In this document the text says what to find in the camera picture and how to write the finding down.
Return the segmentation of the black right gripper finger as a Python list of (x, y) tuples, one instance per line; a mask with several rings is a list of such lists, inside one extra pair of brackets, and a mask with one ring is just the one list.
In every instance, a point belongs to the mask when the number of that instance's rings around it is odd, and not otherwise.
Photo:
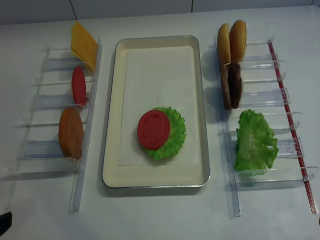
[(13, 224), (13, 214), (11, 211), (0, 216), (0, 236), (3, 236)]

